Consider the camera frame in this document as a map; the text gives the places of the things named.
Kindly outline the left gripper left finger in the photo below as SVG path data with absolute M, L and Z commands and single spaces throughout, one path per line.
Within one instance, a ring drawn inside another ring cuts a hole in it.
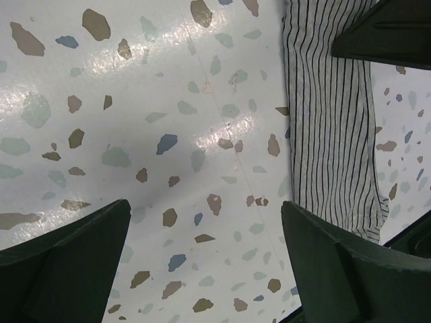
M 2 322 L 101 322 L 131 207 L 117 200 L 1 251 Z

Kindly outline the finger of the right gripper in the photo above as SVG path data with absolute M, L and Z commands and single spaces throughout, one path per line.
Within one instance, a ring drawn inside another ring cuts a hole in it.
M 378 1 L 333 41 L 331 54 L 430 69 L 430 1 Z

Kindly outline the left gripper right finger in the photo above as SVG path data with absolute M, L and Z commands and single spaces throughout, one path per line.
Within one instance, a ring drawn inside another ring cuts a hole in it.
M 332 225 L 293 202 L 281 220 L 306 322 L 429 322 L 430 237 L 416 256 Z

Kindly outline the grey striped underwear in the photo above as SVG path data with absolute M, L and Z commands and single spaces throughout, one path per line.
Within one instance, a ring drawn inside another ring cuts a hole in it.
M 389 215 L 378 190 L 370 63 L 331 54 L 372 1 L 287 1 L 283 25 L 294 202 L 379 243 Z

